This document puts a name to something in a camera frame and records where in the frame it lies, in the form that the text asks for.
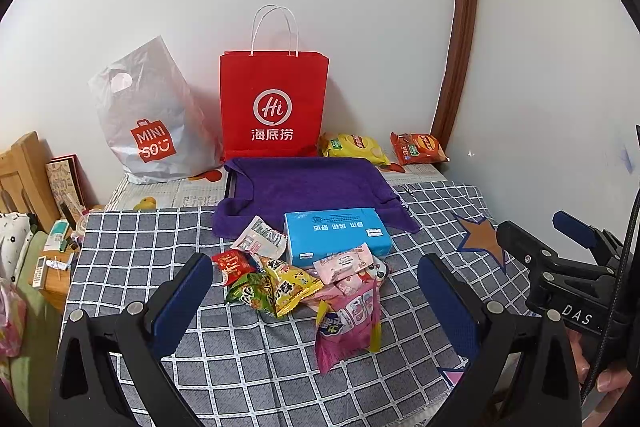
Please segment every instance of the hand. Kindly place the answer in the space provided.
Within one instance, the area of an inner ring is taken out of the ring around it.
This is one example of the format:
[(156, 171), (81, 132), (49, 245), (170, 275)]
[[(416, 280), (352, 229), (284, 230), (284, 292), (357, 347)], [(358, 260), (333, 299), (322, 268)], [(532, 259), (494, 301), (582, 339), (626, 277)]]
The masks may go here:
[[(587, 362), (582, 354), (582, 346), (580, 345), (582, 334), (568, 329), (567, 335), (569, 336), (569, 343), (571, 344), (571, 350), (574, 354), (578, 381), (584, 383), (584, 379), (589, 372), (589, 362)], [(626, 370), (625, 363), (622, 360), (611, 363), (609, 367), (600, 373), (598, 380), (596, 380), (596, 387), (601, 393), (607, 394), (596, 406), (596, 409), (582, 423), (582, 427), (597, 427), (600, 425), (607, 417), (607, 414), (609, 414), (609, 411), (613, 409), (613, 406), (622, 393), (624, 393), (630, 380), (631, 374)]]

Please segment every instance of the white paper bag handle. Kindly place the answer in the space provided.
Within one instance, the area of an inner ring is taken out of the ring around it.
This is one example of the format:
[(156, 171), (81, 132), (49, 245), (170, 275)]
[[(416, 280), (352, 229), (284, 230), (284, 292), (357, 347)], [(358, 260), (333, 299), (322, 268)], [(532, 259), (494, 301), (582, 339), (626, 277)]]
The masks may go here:
[[(264, 6), (260, 6), (258, 11), (254, 15), (254, 21), (251, 24), (251, 42), (254, 42), (254, 32), (255, 32), (255, 20), (258, 18), (258, 13), (260, 13), (265, 8), (277, 8), (277, 4), (265, 4)], [(282, 16), (284, 20), (287, 22), (287, 28), (289, 29), (289, 50), (291, 50), (291, 24), (289, 24), (289, 18), (287, 17), (287, 13), (284, 10), (280, 10), (282, 12)]]
[[(284, 10), (283, 15), (287, 20), (287, 26), (289, 27), (289, 55), (291, 54), (291, 26), (289, 25), (289, 18), (287, 17), (285, 11), (290, 13), (291, 17), (293, 18), (293, 23), (296, 25), (296, 56), (298, 56), (298, 45), (300, 43), (300, 35), (298, 33), (298, 22), (296, 21), (296, 16), (293, 15), (293, 12), (286, 6), (276, 6), (276, 5), (266, 4), (262, 8), (269, 7), (269, 6), (271, 6), (271, 9), (267, 13), (265, 13), (262, 17), (260, 17), (260, 21), (258, 22), (258, 25), (255, 27), (255, 33), (253, 32), (253, 29), (252, 29), (251, 52), (249, 53), (249, 55), (253, 56), (254, 54), (255, 38), (258, 35), (258, 30), (260, 29), (260, 25), (262, 24), (262, 21), (264, 20), (264, 18), (274, 10)], [(260, 8), (255, 13), (254, 24), (255, 24), (255, 18), (258, 16), (258, 13), (260, 13), (260, 10), (262, 10), (262, 8)]]

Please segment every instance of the yellow chip bag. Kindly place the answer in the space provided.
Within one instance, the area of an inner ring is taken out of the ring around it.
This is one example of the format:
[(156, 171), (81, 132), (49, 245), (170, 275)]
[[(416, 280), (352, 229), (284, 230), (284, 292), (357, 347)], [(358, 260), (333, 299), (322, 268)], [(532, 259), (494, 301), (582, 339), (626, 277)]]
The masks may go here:
[(319, 141), (320, 150), (325, 157), (365, 158), (373, 165), (389, 165), (390, 161), (380, 149), (380, 145), (368, 136), (355, 134), (324, 133)]
[(324, 287), (321, 280), (279, 259), (258, 256), (260, 264), (271, 278), (276, 317), (280, 318), (295, 308), (302, 299)]

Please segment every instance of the newspaper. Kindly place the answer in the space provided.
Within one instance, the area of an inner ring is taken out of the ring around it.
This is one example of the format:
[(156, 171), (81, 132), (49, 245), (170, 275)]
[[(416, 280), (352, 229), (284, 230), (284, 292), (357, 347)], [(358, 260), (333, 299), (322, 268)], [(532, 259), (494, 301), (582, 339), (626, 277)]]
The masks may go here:
[(154, 198), (156, 208), (213, 206), (225, 197), (227, 172), (221, 168), (220, 173), (222, 178), (217, 182), (202, 178), (146, 185), (129, 183), (125, 176), (113, 192), (105, 210), (131, 210), (144, 198)]
[(426, 183), (446, 181), (440, 172), (430, 163), (415, 163), (405, 165), (406, 172), (382, 172), (382, 176), (389, 185), (404, 185), (407, 183)]
[[(389, 185), (446, 181), (446, 177), (428, 163), (405, 165), (404, 170), (406, 172), (391, 171), (381, 172), (381, 174)], [(227, 172), (223, 168), (220, 172), (222, 178), (217, 182), (210, 182), (203, 178), (147, 185), (129, 183), (125, 176), (114, 190), (105, 210), (131, 210), (141, 200), (149, 197), (156, 200), (156, 208), (213, 206), (225, 197)]]

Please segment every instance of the yellow toy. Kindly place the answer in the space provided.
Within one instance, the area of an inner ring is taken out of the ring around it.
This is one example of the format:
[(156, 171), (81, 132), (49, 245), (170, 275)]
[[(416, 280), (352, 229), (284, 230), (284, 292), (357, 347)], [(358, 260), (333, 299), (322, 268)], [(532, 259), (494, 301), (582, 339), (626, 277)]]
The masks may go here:
[(134, 210), (155, 210), (156, 198), (148, 197), (142, 198), (140, 203), (133, 207)]

